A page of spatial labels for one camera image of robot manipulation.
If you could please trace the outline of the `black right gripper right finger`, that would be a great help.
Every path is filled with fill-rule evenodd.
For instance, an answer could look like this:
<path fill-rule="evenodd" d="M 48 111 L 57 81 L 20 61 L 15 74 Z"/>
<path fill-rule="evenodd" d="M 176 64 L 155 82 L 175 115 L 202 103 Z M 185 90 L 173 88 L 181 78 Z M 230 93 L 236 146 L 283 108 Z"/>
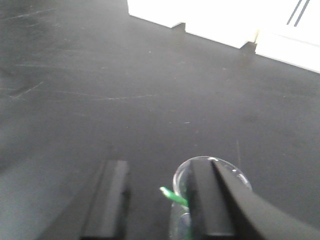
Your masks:
<path fill-rule="evenodd" d="M 186 196 L 195 240 L 318 240 L 319 230 L 255 194 L 218 159 L 191 160 Z"/>

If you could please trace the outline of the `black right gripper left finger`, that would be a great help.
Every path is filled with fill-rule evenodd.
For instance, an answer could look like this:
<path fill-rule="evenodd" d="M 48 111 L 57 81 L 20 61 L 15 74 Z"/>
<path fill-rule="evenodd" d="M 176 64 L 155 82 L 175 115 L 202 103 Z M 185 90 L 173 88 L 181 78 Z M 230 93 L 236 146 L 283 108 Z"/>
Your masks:
<path fill-rule="evenodd" d="M 81 234 L 82 240 L 124 240 L 131 198 L 127 161 L 110 160 L 102 171 Z"/>

